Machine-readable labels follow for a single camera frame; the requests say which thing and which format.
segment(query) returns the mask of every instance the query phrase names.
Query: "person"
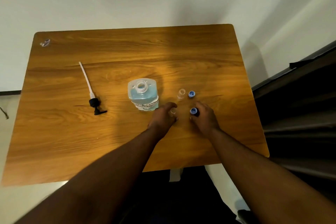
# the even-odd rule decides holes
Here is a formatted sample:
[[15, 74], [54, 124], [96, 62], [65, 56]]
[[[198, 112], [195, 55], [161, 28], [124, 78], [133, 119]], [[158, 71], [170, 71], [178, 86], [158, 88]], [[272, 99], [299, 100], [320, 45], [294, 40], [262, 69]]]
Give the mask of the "person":
[[[142, 171], [177, 120], [168, 115], [172, 107], [177, 105], [157, 108], [144, 132], [84, 168], [17, 224], [236, 223], [204, 167], [185, 168], [179, 182], [164, 182], [155, 175], [141, 182], [142, 175], [155, 173]], [[208, 105], [197, 102], [196, 107], [200, 115], [191, 121], [210, 140], [260, 223], [336, 222], [332, 202], [221, 130]]]

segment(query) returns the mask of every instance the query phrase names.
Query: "blue bottle cap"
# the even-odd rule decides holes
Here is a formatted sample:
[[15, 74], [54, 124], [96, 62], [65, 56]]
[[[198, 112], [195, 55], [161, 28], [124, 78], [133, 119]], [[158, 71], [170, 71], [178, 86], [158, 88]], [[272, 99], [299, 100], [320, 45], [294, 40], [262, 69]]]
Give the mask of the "blue bottle cap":
[[195, 115], [197, 113], [197, 109], [195, 107], [191, 108], [190, 113]]
[[190, 97], [190, 98], [193, 98], [194, 96], [195, 96], [195, 91], [190, 91], [189, 92], [189, 94], [188, 94], [188, 96]]

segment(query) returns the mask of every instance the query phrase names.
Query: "table top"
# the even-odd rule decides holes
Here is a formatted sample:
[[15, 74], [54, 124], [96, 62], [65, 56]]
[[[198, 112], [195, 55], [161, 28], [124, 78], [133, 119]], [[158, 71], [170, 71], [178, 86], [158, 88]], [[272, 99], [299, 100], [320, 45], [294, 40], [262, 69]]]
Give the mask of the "table top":
[[[94, 115], [79, 61], [107, 113]], [[2, 184], [69, 180], [145, 130], [152, 112], [139, 111], [127, 94], [137, 78], [156, 80], [160, 104], [176, 102], [181, 88], [196, 93], [177, 103], [179, 120], [144, 171], [220, 163], [189, 121], [197, 100], [214, 109], [223, 130], [269, 156], [232, 25], [38, 32]]]

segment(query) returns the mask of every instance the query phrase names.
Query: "white floor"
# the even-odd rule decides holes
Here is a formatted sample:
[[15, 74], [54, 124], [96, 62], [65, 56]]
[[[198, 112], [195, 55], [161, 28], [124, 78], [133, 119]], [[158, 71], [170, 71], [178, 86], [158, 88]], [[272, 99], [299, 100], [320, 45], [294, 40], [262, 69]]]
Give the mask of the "white floor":
[[[16, 111], [20, 96], [1, 96], [0, 106], [9, 115], [0, 113], [0, 177], [11, 141]], [[223, 201], [237, 214], [239, 209], [248, 209], [237, 188], [221, 164], [206, 166], [213, 183]], [[0, 187], [0, 223], [11, 224], [65, 182], [35, 184], [19, 187]]]

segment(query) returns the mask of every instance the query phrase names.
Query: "person's right hand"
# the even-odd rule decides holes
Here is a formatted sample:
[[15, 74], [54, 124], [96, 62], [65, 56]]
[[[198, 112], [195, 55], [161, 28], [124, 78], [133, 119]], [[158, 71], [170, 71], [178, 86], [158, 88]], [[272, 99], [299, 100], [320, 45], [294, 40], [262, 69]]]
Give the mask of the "person's right hand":
[[214, 130], [220, 130], [214, 111], [201, 102], [196, 102], [196, 108], [199, 110], [199, 116], [191, 116], [190, 120], [194, 122], [199, 130], [206, 136], [210, 137]]

